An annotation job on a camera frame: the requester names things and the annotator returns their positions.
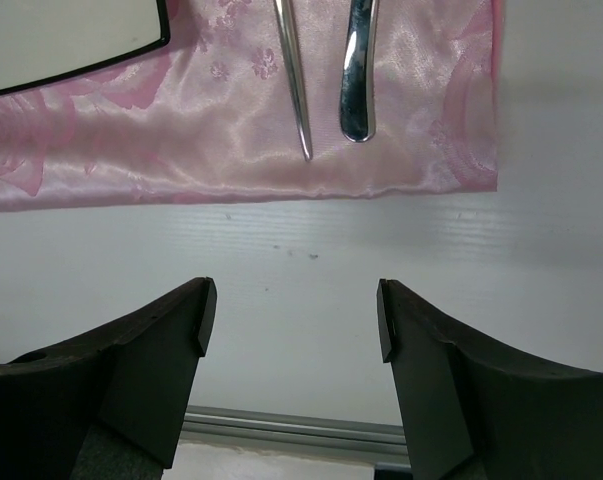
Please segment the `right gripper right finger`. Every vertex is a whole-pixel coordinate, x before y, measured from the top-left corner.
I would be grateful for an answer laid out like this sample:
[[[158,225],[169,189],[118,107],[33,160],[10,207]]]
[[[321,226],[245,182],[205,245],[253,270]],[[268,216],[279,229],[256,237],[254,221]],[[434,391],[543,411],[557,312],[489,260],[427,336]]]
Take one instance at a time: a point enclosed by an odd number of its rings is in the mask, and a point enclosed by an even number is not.
[[[511,347],[381,280],[392,369],[417,479],[603,479],[603,372]]]

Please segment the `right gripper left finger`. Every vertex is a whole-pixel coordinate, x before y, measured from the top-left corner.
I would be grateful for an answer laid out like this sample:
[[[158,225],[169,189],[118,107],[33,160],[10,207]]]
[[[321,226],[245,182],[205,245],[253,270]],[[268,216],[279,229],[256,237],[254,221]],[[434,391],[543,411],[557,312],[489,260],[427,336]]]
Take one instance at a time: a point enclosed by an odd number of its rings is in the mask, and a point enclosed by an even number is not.
[[[171,468],[216,286],[0,363],[0,479],[159,479]]]

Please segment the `pink satin cloth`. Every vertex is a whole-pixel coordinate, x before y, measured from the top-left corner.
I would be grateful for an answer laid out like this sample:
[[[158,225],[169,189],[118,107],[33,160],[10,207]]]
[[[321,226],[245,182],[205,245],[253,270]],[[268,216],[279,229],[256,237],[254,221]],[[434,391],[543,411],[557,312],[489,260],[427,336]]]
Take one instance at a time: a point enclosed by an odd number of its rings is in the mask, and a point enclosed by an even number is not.
[[[383,1],[376,132],[340,129],[350,5],[294,5],[313,157],[268,1],[171,1],[168,47],[0,97],[0,212],[371,198],[497,186],[499,1]]]

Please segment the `silver knife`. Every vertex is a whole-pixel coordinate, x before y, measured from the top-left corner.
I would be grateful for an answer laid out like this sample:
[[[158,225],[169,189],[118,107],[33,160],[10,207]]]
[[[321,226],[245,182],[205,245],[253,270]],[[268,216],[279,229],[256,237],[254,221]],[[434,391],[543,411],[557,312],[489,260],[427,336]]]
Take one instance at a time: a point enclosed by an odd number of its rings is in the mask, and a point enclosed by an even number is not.
[[[363,143],[376,132],[374,110],[374,49],[379,2],[350,3],[345,54],[339,98],[342,134]]]

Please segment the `square white plate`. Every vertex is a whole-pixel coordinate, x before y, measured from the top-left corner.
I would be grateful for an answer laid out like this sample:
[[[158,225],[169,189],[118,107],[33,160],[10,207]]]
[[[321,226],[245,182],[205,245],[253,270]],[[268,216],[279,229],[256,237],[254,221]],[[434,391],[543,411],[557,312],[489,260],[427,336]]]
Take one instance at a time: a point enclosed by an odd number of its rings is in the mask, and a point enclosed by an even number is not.
[[[93,72],[169,41],[165,1],[0,1],[0,96]]]

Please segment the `silver spoon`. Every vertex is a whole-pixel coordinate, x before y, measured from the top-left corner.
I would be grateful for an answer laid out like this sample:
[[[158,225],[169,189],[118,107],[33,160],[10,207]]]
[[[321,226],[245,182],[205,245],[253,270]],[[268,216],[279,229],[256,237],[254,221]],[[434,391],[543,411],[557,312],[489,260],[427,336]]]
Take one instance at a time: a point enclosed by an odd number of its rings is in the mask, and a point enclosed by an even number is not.
[[[274,0],[273,4],[300,146],[305,160],[310,162],[313,158],[310,117],[294,9],[289,0]]]

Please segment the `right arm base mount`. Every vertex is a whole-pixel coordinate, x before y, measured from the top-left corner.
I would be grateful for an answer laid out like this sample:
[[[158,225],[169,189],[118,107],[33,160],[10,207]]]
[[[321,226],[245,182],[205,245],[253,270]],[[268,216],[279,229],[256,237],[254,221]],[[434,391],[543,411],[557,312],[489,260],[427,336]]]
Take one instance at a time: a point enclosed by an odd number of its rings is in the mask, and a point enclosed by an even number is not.
[[[377,464],[374,467],[374,480],[413,480],[409,467],[401,465]]]

